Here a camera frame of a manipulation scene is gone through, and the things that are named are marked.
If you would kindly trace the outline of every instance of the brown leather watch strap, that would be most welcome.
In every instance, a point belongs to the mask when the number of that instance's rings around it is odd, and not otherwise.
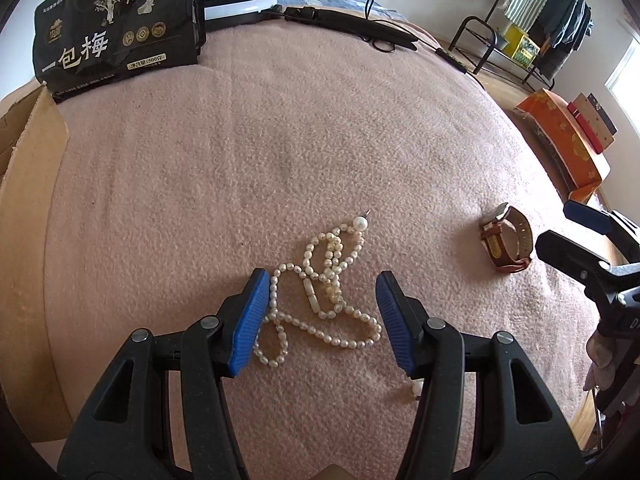
[[[482,221],[480,237],[486,245],[489,256],[494,261],[498,272],[511,274],[527,269],[531,263],[533,252],[533,234],[526,216],[516,208],[503,204],[507,208],[505,214],[488,222]],[[503,229],[505,222],[513,226],[515,238],[505,238]]]

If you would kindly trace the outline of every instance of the watch face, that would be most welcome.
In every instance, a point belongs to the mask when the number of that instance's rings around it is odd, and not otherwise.
[[[485,225],[490,224],[491,222],[499,222],[500,220],[503,220],[504,217],[507,216],[507,213],[509,212],[509,208],[510,206],[508,202],[504,202],[500,204],[497,208],[495,208],[489,214],[481,218],[480,227],[484,227]]]

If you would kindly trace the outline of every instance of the wristwatch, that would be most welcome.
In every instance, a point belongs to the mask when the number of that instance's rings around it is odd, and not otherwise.
[[[511,224],[514,236],[505,237],[503,229]],[[512,274],[529,267],[533,252],[533,234],[526,216],[508,202],[500,204],[480,220],[480,238],[486,245],[498,272]]]

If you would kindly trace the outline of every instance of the white plastic ring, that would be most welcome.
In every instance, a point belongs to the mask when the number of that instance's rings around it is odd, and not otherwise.
[[[218,20],[220,18],[240,16],[251,12],[261,12],[263,10],[271,9],[271,7],[277,4],[278,0],[248,0],[246,2],[238,2],[236,4],[205,7],[204,19]]]

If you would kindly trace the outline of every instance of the bed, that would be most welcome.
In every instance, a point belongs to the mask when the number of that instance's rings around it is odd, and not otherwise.
[[[563,217],[545,170],[490,96],[429,50],[384,54],[346,34],[264,22],[209,34],[196,66],[59,108],[70,137],[49,212],[44,301],[71,416],[133,330],[185,329],[239,292],[254,267],[293,261],[309,236],[368,209],[367,245],[343,281],[350,302],[380,318],[374,279],[391,269],[405,293],[461,332],[513,333],[564,414],[578,406],[595,307],[540,261],[496,273],[478,218],[509,201],[534,234],[553,228],[596,251],[601,241]],[[282,283],[280,301],[310,319],[299,279]],[[340,330],[359,334],[348,322]],[[395,476],[417,403],[384,333],[362,352],[289,333],[284,366],[253,359],[225,382],[252,478],[300,480],[331,463],[361,479]],[[264,344],[274,341],[268,330]],[[174,381],[175,453],[188,467],[178,391]],[[466,406],[460,467],[472,412]]]

